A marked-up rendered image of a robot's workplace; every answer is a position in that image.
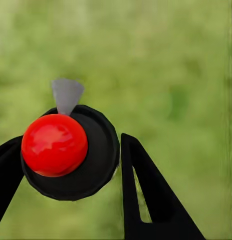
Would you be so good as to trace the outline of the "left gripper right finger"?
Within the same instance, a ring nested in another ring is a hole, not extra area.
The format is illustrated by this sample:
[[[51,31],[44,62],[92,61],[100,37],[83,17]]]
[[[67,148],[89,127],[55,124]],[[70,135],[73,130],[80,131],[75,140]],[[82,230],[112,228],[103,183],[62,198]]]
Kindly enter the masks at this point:
[[[140,141],[121,135],[125,240],[205,240]],[[152,223],[140,218],[135,168]]]

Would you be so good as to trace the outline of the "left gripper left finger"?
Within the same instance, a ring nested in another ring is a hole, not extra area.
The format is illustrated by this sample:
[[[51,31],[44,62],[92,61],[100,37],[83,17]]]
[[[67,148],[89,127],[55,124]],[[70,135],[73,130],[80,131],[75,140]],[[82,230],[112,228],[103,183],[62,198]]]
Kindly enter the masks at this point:
[[[0,145],[0,221],[24,176],[21,165],[22,136]]]

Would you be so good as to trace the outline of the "pesticide atomizer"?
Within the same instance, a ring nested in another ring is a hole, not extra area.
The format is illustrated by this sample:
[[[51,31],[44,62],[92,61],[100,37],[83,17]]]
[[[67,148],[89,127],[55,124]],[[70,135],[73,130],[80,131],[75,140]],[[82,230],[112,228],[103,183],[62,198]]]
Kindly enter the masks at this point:
[[[77,104],[80,82],[56,78],[57,107],[35,120],[21,144],[24,175],[43,196],[77,201],[95,195],[112,180],[121,149],[114,125],[103,113]]]

